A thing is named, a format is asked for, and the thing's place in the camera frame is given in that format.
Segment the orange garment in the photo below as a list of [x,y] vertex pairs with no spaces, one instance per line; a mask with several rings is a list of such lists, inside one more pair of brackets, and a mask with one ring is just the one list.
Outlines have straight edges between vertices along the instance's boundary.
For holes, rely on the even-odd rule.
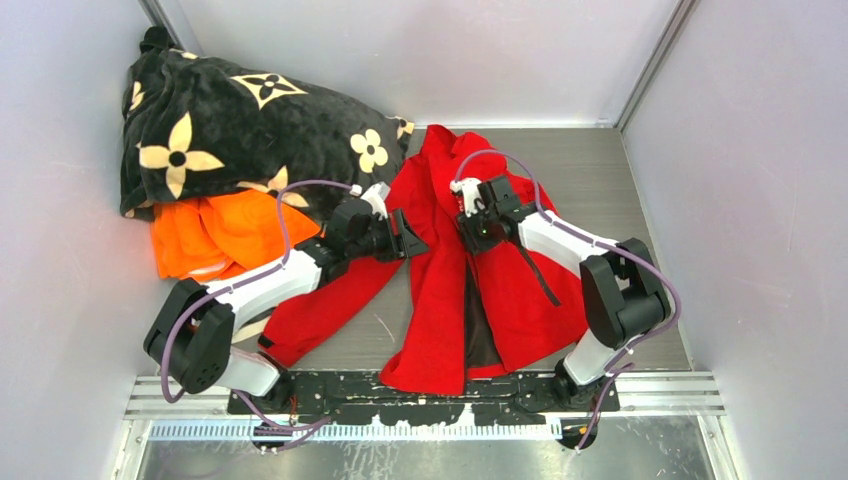
[[160,278],[228,279],[281,257],[287,232],[296,244],[320,232],[276,193],[254,189],[153,206],[151,239]]

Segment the black floral plush blanket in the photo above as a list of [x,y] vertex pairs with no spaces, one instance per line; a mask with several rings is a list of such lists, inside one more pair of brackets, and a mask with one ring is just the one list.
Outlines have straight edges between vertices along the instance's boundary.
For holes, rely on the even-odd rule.
[[256,191],[317,223],[348,185],[390,183],[411,121],[274,71],[179,49],[149,28],[124,93],[120,213]]

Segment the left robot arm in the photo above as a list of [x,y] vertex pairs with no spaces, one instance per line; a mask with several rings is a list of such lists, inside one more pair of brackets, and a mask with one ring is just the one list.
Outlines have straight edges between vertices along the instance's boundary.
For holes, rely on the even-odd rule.
[[347,200],[322,233],[296,244],[285,258],[226,280],[178,281],[143,349],[189,394],[221,386],[251,395],[269,413],[280,412],[292,397],[282,368],[263,354],[233,346],[236,331],[279,304],[336,281],[355,260],[405,260],[427,250],[402,210],[386,212],[366,200]]

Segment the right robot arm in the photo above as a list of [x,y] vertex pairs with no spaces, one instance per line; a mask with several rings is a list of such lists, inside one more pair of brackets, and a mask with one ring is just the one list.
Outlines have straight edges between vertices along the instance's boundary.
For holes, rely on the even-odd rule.
[[565,409],[582,409],[615,363],[677,320],[675,295],[642,241],[616,242],[580,229],[539,199],[523,201],[504,175],[453,180],[450,190],[460,206],[461,238],[472,253],[509,242],[524,257],[539,254],[579,279],[588,329],[557,363],[552,381]]

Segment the red zip jacket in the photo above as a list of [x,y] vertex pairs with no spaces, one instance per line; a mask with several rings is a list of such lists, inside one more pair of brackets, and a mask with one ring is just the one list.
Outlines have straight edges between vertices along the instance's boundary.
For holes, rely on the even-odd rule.
[[427,128],[420,151],[392,182],[387,203],[403,211],[426,253],[409,262],[412,315],[404,343],[380,379],[415,393],[456,395],[469,379],[529,366],[587,331],[579,279],[510,243],[470,254],[456,225],[456,174],[506,175],[504,157],[475,133]]

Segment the cream cloth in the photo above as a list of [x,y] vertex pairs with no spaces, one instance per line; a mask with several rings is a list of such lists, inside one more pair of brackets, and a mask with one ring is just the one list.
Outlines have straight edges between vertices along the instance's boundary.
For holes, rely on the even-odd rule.
[[270,317],[271,313],[266,312],[264,315],[258,316],[246,322],[238,330],[234,331],[233,336],[231,338],[231,343],[238,344],[240,342],[244,342],[261,335],[264,332],[265,327],[270,320]]

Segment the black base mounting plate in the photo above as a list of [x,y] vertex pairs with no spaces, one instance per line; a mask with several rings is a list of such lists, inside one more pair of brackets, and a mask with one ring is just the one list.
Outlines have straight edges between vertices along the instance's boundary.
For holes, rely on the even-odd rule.
[[267,416],[291,414],[304,423],[329,417],[339,425],[364,426],[378,420],[387,426],[454,425],[462,413],[474,426],[536,425],[545,416],[591,414],[620,409],[611,387],[599,398],[603,380],[573,397],[556,390],[551,372],[524,371],[493,379],[470,380],[459,395],[403,392],[380,382],[375,370],[288,371],[264,397],[248,399]]

